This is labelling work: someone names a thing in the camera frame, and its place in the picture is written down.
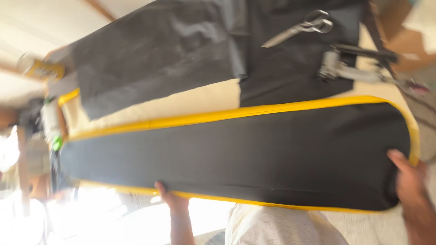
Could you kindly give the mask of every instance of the scissors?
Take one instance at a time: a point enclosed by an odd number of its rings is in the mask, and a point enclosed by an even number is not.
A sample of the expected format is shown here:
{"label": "scissors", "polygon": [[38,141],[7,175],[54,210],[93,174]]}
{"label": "scissors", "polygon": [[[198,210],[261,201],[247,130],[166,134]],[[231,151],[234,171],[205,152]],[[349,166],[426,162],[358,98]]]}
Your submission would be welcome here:
{"label": "scissors", "polygon": [[278,44],[281,44],[286,39],[302,32],[320,32],[320,33],[327,33],[331,31],[333,28],[333,23],[329,20],[327,20],[329,14],[322,10],[314,10],[306,15],[304,18],[303,23],[296,24],[293,27],[289,28],[286,31],[281,32],[280,34],[276,35],[275,37],[269,39],[266,43],[262,45],[262,47],[270,48],[273,46],[276,46]]}

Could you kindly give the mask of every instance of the ceiling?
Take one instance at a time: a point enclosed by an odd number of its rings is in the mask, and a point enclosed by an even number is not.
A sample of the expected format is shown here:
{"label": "ceiling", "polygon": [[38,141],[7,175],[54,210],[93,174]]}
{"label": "ceiling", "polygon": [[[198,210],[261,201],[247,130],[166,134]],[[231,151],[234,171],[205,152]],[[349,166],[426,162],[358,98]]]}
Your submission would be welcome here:
{"label": "ceiling", "polygon": [[[151,0],[100,0],[115,19]],[[31,52],[43,58],[49,51],[74,42],[110,23],[85,0],[1,0],[0,63],[15,67],[18,58]],[[44,85],[0,70],[0,106],[20,108]]]}

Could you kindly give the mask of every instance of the hand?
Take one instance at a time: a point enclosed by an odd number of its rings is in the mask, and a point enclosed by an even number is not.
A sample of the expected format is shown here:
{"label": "hand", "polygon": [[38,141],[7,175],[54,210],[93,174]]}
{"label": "hand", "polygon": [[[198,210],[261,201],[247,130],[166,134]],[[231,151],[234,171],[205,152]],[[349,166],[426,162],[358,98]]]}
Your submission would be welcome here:
{"label": "hand", "polygon": [[159,191],[162,200],[170,207],[171,213],[188,213],[189,199],[179,197],[169,192],[160,181],[154,183],[154,187]]}
{"label": "hand", "polygon": [[413,204],[428,199],[425,186],[427,166],[419,161],[416,167],[412,166],[407,158],[399,150],[388,151],[389,159],[398,167],[396,192],[401,203]]}

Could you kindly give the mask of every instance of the white t-shirt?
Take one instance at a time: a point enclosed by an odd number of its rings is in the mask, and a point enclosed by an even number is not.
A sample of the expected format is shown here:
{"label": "white t-shirt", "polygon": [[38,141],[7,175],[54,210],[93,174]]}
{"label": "white t-shirt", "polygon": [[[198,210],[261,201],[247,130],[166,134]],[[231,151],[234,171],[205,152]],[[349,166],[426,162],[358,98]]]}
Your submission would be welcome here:
{"label": "white t-shirt", "polygon": [[226,245],[348,245],[318,211],[236,204],[229,212]]}

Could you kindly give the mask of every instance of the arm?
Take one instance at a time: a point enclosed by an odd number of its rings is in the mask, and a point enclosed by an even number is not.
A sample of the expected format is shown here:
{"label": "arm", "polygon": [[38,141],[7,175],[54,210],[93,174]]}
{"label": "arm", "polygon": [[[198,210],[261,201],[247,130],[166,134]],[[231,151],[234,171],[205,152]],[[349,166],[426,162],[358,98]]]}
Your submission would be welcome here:
{"label": "arm", "polygon": [[156,182],[160,197],[168,204],[171,216],[171,245],[194,245],[191,219],[189,218],[189,199],[168,192],[161,182]]}
{"label": "arm", "polygon": [[425,163],[420,161],[416,167],[413,167],[398,150],[388,151],[388,157],[399,169],[396,192],[403,205],[409,244],[435,244],[436,212],[425,187]]}

